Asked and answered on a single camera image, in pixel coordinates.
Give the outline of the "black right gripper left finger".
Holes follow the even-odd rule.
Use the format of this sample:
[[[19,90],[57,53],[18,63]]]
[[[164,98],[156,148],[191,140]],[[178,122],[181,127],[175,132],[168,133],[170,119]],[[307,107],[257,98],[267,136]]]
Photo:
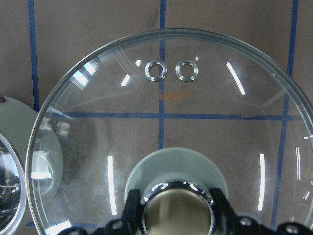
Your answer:
[[[140,189],[131,189],[128,192],[121,217],[109,221],[102,228],[97,228],[91,235],[135,235],[142,213],[140,200]]]

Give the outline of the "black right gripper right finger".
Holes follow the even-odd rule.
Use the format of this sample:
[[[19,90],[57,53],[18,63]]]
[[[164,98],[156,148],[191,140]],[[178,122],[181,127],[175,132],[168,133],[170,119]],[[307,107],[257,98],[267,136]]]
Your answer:
[[[270,229],[248,215],[238,215],[231,207],[220,188],[211,188],[213,199],[215,235],[311,235],[308,227],[293,222],[285,222],[276,229]]]

